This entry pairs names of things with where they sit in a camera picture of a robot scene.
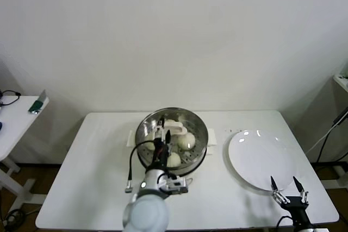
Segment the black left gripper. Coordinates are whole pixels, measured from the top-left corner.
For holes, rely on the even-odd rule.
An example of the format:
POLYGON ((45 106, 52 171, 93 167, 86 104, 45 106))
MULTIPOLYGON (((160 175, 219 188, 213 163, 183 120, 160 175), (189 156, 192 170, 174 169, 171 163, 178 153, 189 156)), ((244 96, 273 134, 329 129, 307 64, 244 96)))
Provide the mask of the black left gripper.
POLYGON ((161 117, 157 121, 157 125, 154 129, 153 144, 155 150, 153 152, 152 164, 157 163, 161 167, 167 166, 169 157, 169 147, 167 144, 171 142, 171 132, 168 130, 165 134, 165 118, 161 117))

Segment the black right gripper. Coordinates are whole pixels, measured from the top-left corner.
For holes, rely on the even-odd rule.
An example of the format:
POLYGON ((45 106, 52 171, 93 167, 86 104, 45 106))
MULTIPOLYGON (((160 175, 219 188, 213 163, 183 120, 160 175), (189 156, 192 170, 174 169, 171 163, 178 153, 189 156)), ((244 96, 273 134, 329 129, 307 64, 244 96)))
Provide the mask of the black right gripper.
POLYGON ((281 208, 288 211, 292 217, 293 223, 310 223, 306 209, 308 204, 308 191, 306 191, 300 181, 293 176, 295 186, 300 196, 289 196, 285 201, 284 196, 278 190, 273 176, 270 176, 272 197, 277 203, 281 203, 281 208))

